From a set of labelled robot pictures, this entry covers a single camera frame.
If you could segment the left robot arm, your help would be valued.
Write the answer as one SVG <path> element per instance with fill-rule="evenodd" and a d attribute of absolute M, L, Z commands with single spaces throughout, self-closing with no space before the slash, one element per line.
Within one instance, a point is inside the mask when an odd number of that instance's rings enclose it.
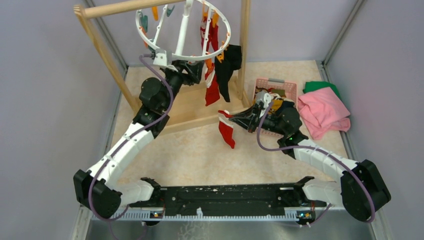
<path fill-rule="evenodd" d="M 165 76 L 149 77 L 140 87 L 142 105 L 118 142 L 88 170 L 73 176 L 77 201 L 101 220 L 115 220 L 123 205 L 144 202 L 154 207 L 160 202 L 160 185 L 143 177 L 128 184 L 117 182 L 124 170 L 149 143 L 164 130 L 169 111 L 183 85 L 196 85 L 202 79 L 204 61 L 175 60 L 162 68 Z"/>

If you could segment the black sock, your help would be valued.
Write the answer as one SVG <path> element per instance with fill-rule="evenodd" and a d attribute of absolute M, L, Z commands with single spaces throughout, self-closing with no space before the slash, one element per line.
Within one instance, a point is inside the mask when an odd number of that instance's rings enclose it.
<path fill-rule="evenodd" d="M 231 63 L 228 60 L 219 59 L 218 55 L 214 59 L 214 65 L 219 93 L 224 98 L 224 100 L 229 103 L 231 101 L 229 93 L 229 81 L 233 75 L 234 70 L 232 69 Z"/>
<path fill-rule="evenodd" d="M 239 70 L 243 62 L 242 47 L 240 45 L 229 44 L 225 50 L 224 59 L 229 63 L 230 70 Z"/>

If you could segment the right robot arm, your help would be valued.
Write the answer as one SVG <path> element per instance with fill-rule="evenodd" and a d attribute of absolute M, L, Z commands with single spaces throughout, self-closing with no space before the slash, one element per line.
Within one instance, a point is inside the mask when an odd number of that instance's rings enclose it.
<path fill-rule="evenodd" d="M 316 144 L 304 135 L 302 121 L 295 107 L 278 114 L 268 114 L 263 104 L 228 116 L 228 120 L 248 132 L 266 130 L 281 135 L 277 151 L 331 177 L 331 181 L 310 179 L 293 192 L 299 206 L 322 201 L 342 206 L 356 220 L 371 223 L 376 213 L 391 200 L 391 194 L 377 166 L 370 160 L 361 162 L 341 157 Z"/>

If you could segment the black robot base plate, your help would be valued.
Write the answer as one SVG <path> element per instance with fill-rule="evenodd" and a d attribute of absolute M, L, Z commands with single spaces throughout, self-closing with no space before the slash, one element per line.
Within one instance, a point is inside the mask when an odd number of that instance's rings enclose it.
<path fill-rule="evenodd" d="M 308 200 L 301 184 L 305 182 L 160 186 L 152 179 L 154 190 L 149 200 L 131 203 L 132 208 L 159 208 L 165 216 L 194 216 L 198 209 L 206 217 L 283 216 L 286 208 L 325 207 L 327 203 Z"/>

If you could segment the white round clip hanger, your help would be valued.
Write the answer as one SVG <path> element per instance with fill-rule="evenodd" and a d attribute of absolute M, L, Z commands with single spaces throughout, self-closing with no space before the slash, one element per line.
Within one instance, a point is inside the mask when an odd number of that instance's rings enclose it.
<path fill-rule="evenodd" d="M 204 47 L 201 48 L 200 25 L 207 19 Z M 218 50 L 210 42 L 210 27 L 218 23 Z M 185 0 L 138 9 L 135 12 L 136 29 L 152 59 L 156 49 L 172 52 L 173 61 L 190 63 L 213 60 L 223 56 L 230 44 L 232 28 L 223 12 L 208 0 Z"/>

